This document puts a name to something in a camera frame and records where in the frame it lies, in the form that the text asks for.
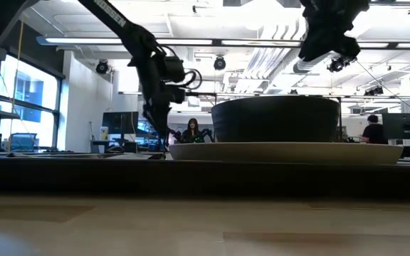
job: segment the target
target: chair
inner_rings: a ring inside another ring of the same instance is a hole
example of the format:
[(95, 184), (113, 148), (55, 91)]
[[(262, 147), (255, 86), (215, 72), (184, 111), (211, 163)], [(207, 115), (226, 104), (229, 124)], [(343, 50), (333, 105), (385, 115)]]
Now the chair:
[(14, 133), (11, 134), (11, 151), (34, 152), (34, 144), (37, 134)]

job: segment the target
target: black bowl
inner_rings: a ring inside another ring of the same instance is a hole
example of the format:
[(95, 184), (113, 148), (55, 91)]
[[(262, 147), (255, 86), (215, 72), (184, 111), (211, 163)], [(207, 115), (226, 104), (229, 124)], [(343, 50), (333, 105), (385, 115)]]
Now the black bowl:
[(211, 109), (219, 142), (333, 142), (340, 104), (322, 97), (268, 96)]

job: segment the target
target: beige plate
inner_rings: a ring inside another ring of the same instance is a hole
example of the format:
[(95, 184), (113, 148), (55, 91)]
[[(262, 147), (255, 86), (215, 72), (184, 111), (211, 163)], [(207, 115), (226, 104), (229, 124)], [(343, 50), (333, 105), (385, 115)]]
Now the beige plate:
[(396, 164), (402, 146), (358, 143), (236, 142), (170, 145), (174, 160), (306, 164)]

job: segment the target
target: man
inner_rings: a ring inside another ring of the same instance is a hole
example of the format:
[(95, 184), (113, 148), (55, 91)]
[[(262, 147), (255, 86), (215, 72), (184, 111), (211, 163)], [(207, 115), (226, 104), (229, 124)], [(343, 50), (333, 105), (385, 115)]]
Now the man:
[(379, 119), (376, 115), (368, 117), (369, 125), (363, 131), (363, 142), (370, 144), (388, 144), (389, 141), (384, 136), (384, 127), (378, 124)]

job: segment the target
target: long hair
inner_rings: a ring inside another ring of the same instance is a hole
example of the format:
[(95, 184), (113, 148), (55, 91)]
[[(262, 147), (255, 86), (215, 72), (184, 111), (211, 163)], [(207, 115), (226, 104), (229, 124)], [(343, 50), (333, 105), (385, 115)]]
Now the long hair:
[(199, 123), (197, 123), (197, 119), (195, 119), (195, 118), (191, 118), (191, 119), (188, 121), (188, 132), (189, 132), (190, 134), (192, 134), (192, 132), (191, 132), (191, 126), (190, 126), (191, 123), (194, 123), (194, 124), (195, 124), (194, 134), (198, 134), (198, 133), (199, 133)]

